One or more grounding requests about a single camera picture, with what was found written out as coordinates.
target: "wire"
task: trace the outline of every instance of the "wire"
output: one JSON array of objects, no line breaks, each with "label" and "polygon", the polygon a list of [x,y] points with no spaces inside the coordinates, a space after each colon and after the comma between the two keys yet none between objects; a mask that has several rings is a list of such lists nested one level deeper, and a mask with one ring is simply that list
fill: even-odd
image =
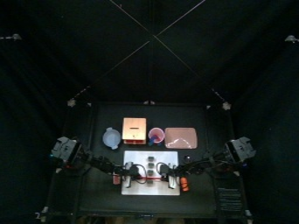
[{"label": "wire", "polygon": [[162,175],[162,173],[159,172],[159,169],[158,169],[158,165],[167,165],[167,166],[169,166],[169,164],[166,164],[166,163],[163,163],[163,162],[159,162],[159,163],[157,164],[157,166],[155,166],[157,172],[159,173],[159,175]]},{"label": "wire", "polygon": [[146,181],[147,181],[147,172],[146,172],[146,168],[145,168],[145,182],[141,182],[141,181],[138,181],[137,179],[135,179],[135,182],[138,183],[138,184],[145,184],[146,183]]}]

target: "black enclosure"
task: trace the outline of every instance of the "black enclosure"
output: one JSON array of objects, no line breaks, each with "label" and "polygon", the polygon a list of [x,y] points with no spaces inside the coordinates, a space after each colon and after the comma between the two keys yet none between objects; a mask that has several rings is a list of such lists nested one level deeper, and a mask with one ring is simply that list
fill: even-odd
[{"label": "black enclosure", "polygon": [[206,183],[195,187],[206,204],[195,206],[190,194],[181,211],[165,210],[179,203],[167,199],[150,214],[222,222],[216,189],[226,186],[240,189],[256,223],[297,223],[299,43],[286,38],[299,38],[298,9],[296,0],[2,1],[0,222],[39,223],[49,202],[71,220],[74,211],[147,214],[146,205],[125,209],[119,189],[110,190],[114,209],[106,194],[93,202],[101,172],[55,178],[50,164],[62,135],[122,162],[127,146],[117,154],[98,139],[133,114],[163,128],[197,127],[195,157],[244,136],[257,149],[232,183],[194,177]]}]

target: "orange box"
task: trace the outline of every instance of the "orange box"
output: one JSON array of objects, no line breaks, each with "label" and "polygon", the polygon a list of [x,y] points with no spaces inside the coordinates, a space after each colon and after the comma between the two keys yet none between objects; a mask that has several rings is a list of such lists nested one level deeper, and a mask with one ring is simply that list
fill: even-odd
[{"label": "orange box", "polygon": [[125,144],[146,144],[146,118],[125,118]]}]

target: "tray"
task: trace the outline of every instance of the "tray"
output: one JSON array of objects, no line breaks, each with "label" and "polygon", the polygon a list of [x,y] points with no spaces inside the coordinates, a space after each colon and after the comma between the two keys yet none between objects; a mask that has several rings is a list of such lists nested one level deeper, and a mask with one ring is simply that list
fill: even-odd
[{"label": "tray", "polygon": [[167,128],[165,146],[167,149],[195,149],[198,147],[195,128]]}]

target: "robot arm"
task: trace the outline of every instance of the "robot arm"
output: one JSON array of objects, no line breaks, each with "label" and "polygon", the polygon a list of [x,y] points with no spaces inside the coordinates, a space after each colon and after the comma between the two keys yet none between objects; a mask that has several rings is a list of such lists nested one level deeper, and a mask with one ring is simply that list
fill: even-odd
[{"label": "robot arm", "polygon": [[69,139],[66,136],[58,139],[58,142],[51,150],[51,157],[55,166],[67,171],[79,171],[86,165],[98,168],[106,174],[129,178],[129,186],[131,186],[131,180],[142,178],[139,174],[138,164],[133,162],[126,166],[114,164],[106,157],[94,157],[91,151],[85,151],[82,144],[77,140]]}]

